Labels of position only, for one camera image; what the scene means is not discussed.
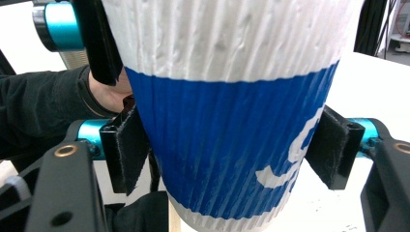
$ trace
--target white cable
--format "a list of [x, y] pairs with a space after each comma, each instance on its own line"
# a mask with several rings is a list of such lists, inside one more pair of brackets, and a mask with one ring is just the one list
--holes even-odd
[[20, 176], [10, 176], [6, 179], [5, 184], [15, 187], [20, 201], [31, 197], [30, 189], [27, 186], [25, 180]]

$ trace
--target paper cup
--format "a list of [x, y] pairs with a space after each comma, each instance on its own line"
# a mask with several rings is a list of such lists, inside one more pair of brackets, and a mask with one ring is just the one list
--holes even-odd
[[362, 6], [103, 0], [168, 196], [199, 231], [283, 208]]

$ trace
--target teal joint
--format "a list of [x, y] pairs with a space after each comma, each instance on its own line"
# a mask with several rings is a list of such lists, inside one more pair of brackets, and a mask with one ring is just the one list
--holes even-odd
[[48, 3], [45, 7], [48, 32], [59, 50], [82, 50], [84, 43], [70, 2]]
[[100, 129], [108, 123], [107, 119], [87, 120], [78, 131], [78, 139], [87, 139], [91, 144], [99, 147], [100, 154], [93, 157], [93, 160], [105, 160], [103, 144], [100, 138]]
[[[367, 143], [371, 138], [377, 138], [379, 137], [379, 132], [377, 131], [376, 126], [374, 124], [366, 119], [366, 118], [356, 118], [356, 119], [348, 119], [352, 123], [357, 123], [362, 125], [362, 127], [365, 128], [365, 134], [363, 135], [362, 141], [361, 141], [361, 147], [366, 147]], [[359, 152], [357, 155], [358, 158], [365, 157], [362, 152]]]

